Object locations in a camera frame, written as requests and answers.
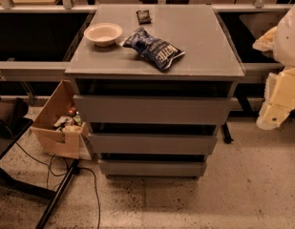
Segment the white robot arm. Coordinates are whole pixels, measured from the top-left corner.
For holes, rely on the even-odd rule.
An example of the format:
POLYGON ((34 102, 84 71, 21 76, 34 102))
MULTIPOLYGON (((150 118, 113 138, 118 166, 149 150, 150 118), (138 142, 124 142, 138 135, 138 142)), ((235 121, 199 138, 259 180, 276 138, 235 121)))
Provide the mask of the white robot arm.
POLYGON ((273 130, 295 109, 295 4, 252 47, 261 52, 273 51, 274 59, 284 65, 280 73, 271 73, 266 79, 264 102, 256 121, 259 128, 273 130))

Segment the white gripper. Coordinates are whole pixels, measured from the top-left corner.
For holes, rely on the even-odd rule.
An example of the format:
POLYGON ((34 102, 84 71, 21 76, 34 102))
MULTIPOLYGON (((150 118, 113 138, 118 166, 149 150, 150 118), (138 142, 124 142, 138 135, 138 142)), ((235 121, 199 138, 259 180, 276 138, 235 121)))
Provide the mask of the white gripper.
POLYGON ((270 73, 264 88, 264 102, 256 121, 263 130, 279 128, 295 109, 295 68, 270 73))

